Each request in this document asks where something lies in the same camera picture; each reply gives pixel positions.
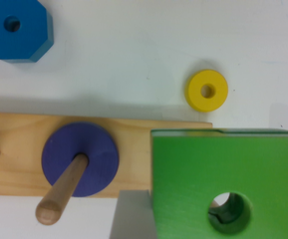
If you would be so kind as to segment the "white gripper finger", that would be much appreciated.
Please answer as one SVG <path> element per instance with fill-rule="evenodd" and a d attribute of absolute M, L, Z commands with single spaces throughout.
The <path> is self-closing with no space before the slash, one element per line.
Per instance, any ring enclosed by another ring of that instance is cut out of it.
<path fill-rule="evenodd" d="M 110 239 L 157 239 L 148 190 L 121 190 Z"/>

